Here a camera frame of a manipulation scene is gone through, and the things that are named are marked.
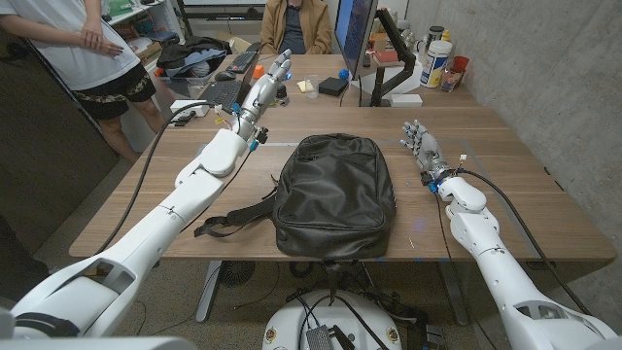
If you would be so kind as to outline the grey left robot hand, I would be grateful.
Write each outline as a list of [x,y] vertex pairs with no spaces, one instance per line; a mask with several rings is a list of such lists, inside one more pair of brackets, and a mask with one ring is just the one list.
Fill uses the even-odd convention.
[[291,50],[278,55],[268,72],[251,87],[238,114],[239,120],[234,130],[248,141],[255,133],[255,123],[261,118],[267,107],[274,101],[278,86],[283,82],[291,63]]

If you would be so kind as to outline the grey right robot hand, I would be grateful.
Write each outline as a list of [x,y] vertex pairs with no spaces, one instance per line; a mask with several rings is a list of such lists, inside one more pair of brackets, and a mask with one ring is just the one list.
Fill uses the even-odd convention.
[[452,173],[436,139],[417,120],[405,122],[401,129],[405,133],[405,139],[400,143],[412,151],[416,164],[422,170],[422,184],[432,187],[432,192],[435,192],[441,182]]

